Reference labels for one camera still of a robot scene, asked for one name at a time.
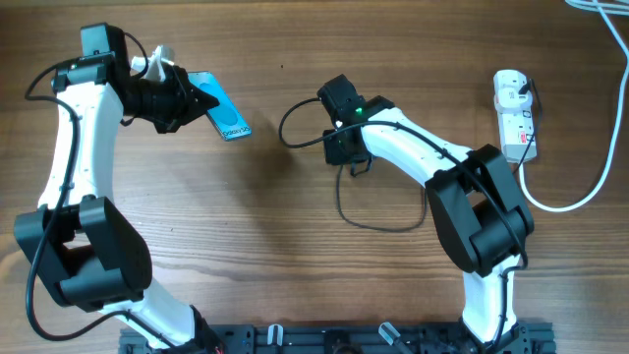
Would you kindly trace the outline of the turquoise screen Galaxy smartphone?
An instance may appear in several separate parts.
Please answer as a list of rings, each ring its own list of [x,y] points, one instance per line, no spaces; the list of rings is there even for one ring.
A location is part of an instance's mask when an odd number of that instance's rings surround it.
[[[192,72],[190,82],[215,98],[219,105],[210,108],[206,115],[224,141],[235,141],[249,136],[252,130],[237,110],[226,91],[210,72]]]

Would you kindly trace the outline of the white power strip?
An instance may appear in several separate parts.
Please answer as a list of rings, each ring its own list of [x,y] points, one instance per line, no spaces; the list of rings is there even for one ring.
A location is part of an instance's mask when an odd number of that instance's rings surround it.
[[[500,87],[520,87],[520,93],[532,94],[527,77],[516,70],[497,71],[493,77],[493,85],[494,94]],[[537,145],[531,142],[534,133],[532,105],[517,113],[496,111],[501,150],[510,163],[527,162],[537,156]]]

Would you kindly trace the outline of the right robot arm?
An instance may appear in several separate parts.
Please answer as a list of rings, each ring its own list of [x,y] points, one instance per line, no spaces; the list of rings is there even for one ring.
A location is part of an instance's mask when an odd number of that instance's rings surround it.
[[[534,221],[503,153],[463,147],[408,119],[392,101],[357,93],[344,75],[316,93],[333,129],[323,133],[331,165],[382,158],[425,190],[441,247],[464,273],[466,330],[487,351],[513,337],[513,275],[525,269]]]

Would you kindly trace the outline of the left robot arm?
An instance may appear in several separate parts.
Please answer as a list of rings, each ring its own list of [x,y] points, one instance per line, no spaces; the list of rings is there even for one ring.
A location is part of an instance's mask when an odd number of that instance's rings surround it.
[[[131,36],[100,23],[81,30],[83,53],[45,70],[59,112],[52,168],[37,208],[16,218],[15,238],[29,260],[26,315],[46,340],[34,286],[61,307],[117,319],[166,353],[221,353],[225,345],[193,306],[153,277],[148,246],[115,207],[113,157],[118,130],[135,119],[174,133],[219,105],[187,71],[158,57],[140,69],[128,59]]]

